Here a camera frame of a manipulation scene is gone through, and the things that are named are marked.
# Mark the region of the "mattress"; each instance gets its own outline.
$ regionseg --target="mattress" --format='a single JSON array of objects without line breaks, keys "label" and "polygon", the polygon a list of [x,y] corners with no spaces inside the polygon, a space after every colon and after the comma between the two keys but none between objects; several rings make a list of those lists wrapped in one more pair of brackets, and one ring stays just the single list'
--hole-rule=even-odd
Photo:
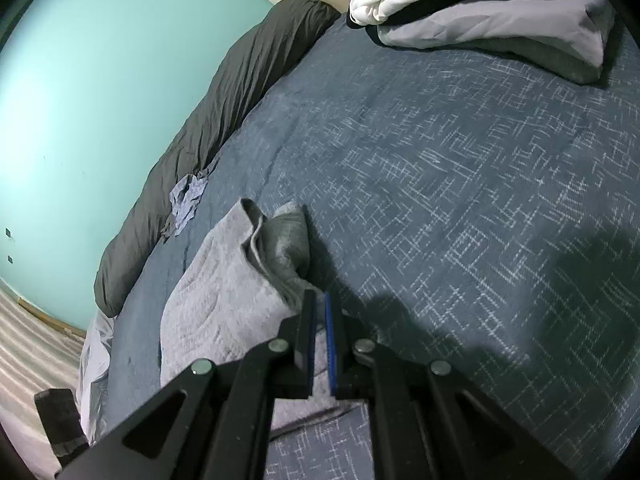
[{"label": "mattress", "polygon": [[[159,388],[162,309],[239,197],[308,209],[307,279],[402,357],[445,358],[581,479],[639,425],[640,52],[598,86],[466,50],[380,48],[338,20],[219,153],[115,323],[112,428]],[[283,436],[266,478],[371,478],[366,409]]]}]

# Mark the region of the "patterned bedsheet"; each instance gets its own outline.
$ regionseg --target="patterned bedsheet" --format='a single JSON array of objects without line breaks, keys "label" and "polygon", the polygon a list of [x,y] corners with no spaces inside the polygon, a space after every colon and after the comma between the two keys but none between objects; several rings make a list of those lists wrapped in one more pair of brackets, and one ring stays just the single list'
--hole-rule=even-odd
[{"label": "patterned bedsheet", "polygon": [[[600,86],[480,52],[379,48],[338,22],[220,154],[116,322],[113,427],[159,387],[162,308],[240,196],[308,208],[310,281],[404,357],[450,360],[580,478],[640,424],[640,53]],[[275,440],[269,479],[371,478],[367,414]]]}]

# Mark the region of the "bed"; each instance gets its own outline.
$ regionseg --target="bed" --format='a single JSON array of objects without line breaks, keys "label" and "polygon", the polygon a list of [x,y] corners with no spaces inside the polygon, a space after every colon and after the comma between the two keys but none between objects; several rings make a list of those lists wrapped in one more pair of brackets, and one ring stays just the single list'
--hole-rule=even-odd
[{"label": "bed", "polygon": [[[510,56],[381,48],[342,18],[300,58],[199,161],[195,217],[143,259],[115,322],[107,428],[159,389],[162,310],[209,230],[240,197],[267,214],[295,200],[311,283],[604,478],[640,425],[631,35],[616,25],[589,86]],[[273,440],[265,478],[372,478],[366,409]]]}]

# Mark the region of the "metal bolt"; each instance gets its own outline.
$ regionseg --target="metal bolt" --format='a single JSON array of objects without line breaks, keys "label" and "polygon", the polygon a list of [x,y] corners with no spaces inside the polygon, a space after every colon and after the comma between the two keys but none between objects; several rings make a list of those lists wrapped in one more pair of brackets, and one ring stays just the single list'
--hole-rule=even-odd
[{"label": "metal bolt", "polygon": [[371,339],[358,339],[353,345],[353,349],[360,354],[368,354],[375,347],[376,344]]},{"label": "metal bolt", "polygon": [[196,375],[206,375],[213,369],[213,363],[208,359],[198,359],[191,363],[191,371]]},{"label": "metal bolt", "polygon": [[451,373],[451,365],[446,361],[434,361],[431,363],[431,371],[435,375],[449,375]]},{"label": "metal bolt", "polygon": [[283,352],[286,352],[287,349],[289,349],[289,343],[287,343],[284,339],[280,339],[278,337],[269,341],[269,350],[271,350],[272,352],[282,354]]}]

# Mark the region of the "pile of clothes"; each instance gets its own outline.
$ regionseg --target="pile of clothes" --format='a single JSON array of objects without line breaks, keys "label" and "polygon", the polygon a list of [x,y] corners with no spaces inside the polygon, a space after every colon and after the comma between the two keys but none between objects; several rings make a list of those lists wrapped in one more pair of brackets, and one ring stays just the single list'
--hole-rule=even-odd
[{"label": "pile of clothes", "polygon": [[607,0],[351,0],[347,24],[381,46],[510,52],[569,80],[598,80],[614,23]]}]

